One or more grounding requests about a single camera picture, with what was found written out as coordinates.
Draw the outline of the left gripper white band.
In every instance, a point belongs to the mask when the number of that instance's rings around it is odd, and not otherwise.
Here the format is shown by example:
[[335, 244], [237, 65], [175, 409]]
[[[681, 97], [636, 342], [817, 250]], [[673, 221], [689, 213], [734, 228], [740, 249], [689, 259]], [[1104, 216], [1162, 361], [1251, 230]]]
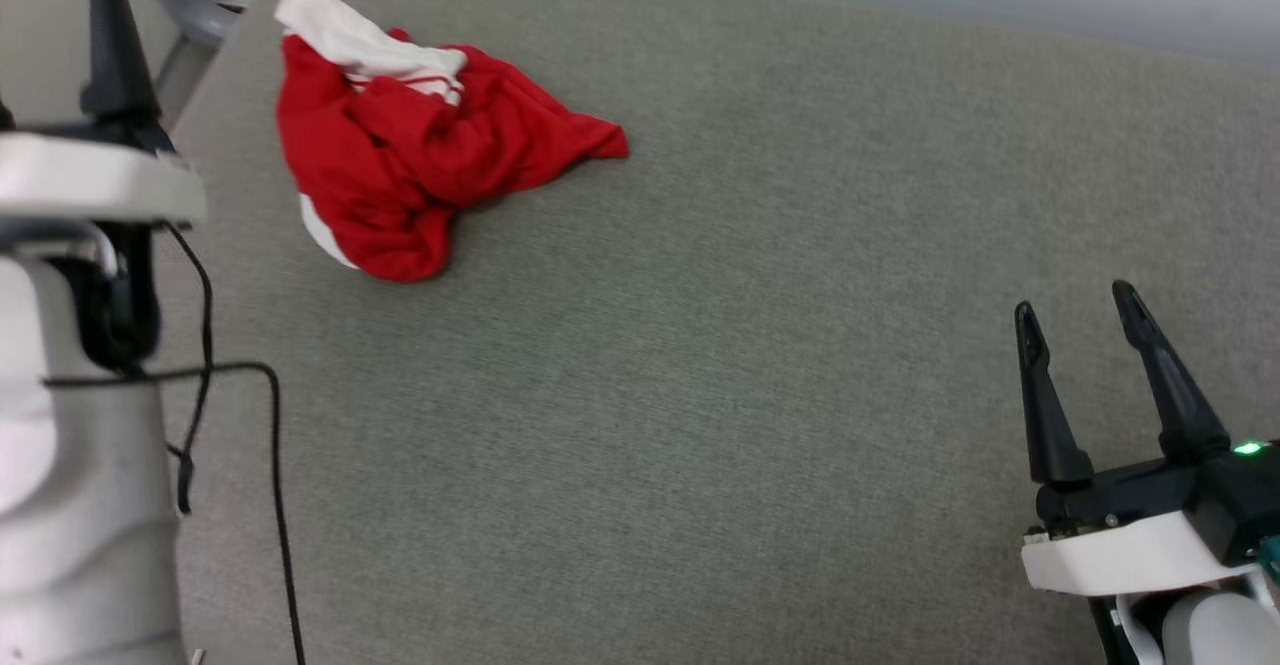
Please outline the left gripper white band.
[[161, 332], [154, 237], [202, 223], [209, 196], [161, 127], [129, 0], [90, 0], [79, 107], [88, 124], [4, 133], [3, 258], [49, 265], [88, 361], [137, 373]]

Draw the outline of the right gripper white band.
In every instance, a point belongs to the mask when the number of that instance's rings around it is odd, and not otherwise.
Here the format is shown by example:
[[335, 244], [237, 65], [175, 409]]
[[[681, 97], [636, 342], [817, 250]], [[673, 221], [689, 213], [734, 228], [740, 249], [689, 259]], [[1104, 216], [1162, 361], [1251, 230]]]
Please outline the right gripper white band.
[[1277, 442], [1230, 436], [1137, 288], [1111, 292], [1138, 350], [1166, 459], [1094, 472], [1050, 373], [1036, 309], [1014, 309], [1030, 480], [1039, 526], [1021, 564], [1037, 590], [1100, 598], [1277, 577]]

